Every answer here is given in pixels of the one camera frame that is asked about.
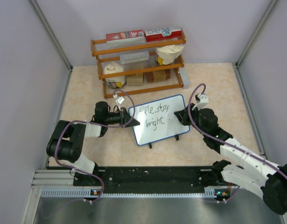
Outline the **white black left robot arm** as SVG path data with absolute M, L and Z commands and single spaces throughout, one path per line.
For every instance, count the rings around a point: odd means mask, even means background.
M 95 114 L 91 121 L 85 123 L 72 123 L 60 120 L 47 144 L 46 153 L 67 166 L 84 171 L 84 180 L 89 185 L 95 185 L 100 179 L 98 165 L 82 153 L 85 138 L 103 137 L 109 125 L 118 124 L 120 127 L 133 127 L 140 122 L 130 115 L 126 108 L 115 106 L 117 109 L 110 111 L 111 107 L 105 101 L 97 102 Z

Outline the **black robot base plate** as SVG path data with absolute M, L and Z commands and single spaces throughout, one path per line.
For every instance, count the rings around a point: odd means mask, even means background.
M 105 194 L 203 193 L 208 186 L 228 186 L 210 166 L 99 167 Z

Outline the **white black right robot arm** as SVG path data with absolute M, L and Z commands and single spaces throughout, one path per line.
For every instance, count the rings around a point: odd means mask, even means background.
M 198 109 L 191 104 L 174 115 L 182 125 L 198 130 L 210 149 L 238 163 L 215 162 L 211 176 L 214 183 L 234 183 L 256 194 L 276 214 L 287 213 L 287 164 L 270 162 L 244 147 L 219 126 L 212 109 Z

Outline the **blue framed whiteboard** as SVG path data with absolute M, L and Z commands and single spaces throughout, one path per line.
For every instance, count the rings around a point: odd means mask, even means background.
M 130 107 L 129 114 L 140 122 L 139 126 L 133 127 L 137 145 L 143 146 L 189 132 L 190 127 L 181 125 L 178 118 L 169 120 L 175 111 L 184 108 L 185 101 L 181 94 Z

